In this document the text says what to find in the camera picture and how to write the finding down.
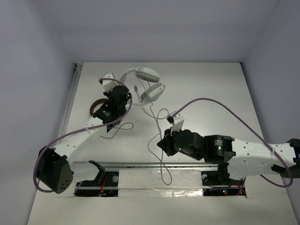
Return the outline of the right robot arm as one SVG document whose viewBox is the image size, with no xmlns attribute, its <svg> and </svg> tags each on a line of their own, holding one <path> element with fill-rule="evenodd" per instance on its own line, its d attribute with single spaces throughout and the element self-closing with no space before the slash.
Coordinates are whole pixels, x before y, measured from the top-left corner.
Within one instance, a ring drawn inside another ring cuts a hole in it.
<svg viewBox="0 0 300 225">
<path fill-rule="evenodd" d="M 184 154 L 195 160 L 217 165 L 214 178 L 221 184 L 249 176 L 278 173 L 283 178 L 300 177 L 300 141 L 283 144 L 246 142 L 230 136 L 201 136 L 188 129 L 165 130 L 157 143 L 168 156 Z"/>
</svg>

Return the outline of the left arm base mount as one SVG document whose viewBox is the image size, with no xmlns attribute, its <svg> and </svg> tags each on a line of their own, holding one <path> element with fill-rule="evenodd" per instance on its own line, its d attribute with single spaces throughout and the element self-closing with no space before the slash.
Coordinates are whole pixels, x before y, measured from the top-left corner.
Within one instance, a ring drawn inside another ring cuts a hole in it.
<svg viewBox="0 0 300 225">
<path fill-rule="evenodd" d="M 106 171 L 98 162 L 89 164 L 97 168 L 93 180 L 83 180 L 76 184 L 74 195 L 77 197 L 118 197 L 119 171 Z"/>
</svg>

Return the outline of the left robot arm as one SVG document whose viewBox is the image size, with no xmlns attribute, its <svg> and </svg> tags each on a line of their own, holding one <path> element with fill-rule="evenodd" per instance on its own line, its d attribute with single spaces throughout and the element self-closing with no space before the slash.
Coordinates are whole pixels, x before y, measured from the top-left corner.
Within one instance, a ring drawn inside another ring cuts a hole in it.
<svg viewBox="0 0 300 225">
<path fill-rule="evenodd" d="M 116 85 L 104 92 L 108 100 L 89 118 L 83 128 L 65 134 L 44 146 L 38 153 L 33 182 L 44 193 L 61 194 L 75 183 L 104 181 L 105 169 L 94 160 L 75 165 L 76 158 L 101 135 L 119 124 L 131 108 L 127 87 Z"/>
</svg>

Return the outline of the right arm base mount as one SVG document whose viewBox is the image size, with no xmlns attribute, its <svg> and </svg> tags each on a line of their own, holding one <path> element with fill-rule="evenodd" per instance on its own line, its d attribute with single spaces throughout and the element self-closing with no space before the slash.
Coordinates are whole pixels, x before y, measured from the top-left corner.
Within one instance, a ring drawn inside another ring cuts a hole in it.
<svg viewBox="0 0 300 225">
<path fill-rule="evenodd" d="M 217 170 L 201 172 L 204 196 L 247 196 L 245 178 L 239 180 L 229 178 L 228 165 L 228 163 L 219 164 Z"/>
</svg>

